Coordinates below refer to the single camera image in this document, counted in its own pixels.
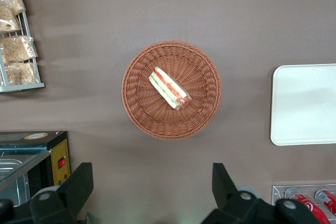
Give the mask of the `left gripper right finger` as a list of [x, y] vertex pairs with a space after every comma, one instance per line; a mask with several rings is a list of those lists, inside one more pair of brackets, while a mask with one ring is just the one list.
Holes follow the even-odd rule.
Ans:
[[202, 223], [319, 223], [301, 202], [279, 199], [270, 205], [246, 190], [238, 190], [224, 164], [214, 163], [212, 192], [217, 208]]

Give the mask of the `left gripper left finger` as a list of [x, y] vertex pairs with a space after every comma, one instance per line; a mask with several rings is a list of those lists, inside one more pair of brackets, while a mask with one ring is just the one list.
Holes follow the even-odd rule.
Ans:
[[17, 207], [1, 199], [1, 223], [78, 223], [77, 215], [92, 191], [92, 164], [81, 163], [56, 190], [45, 188]]

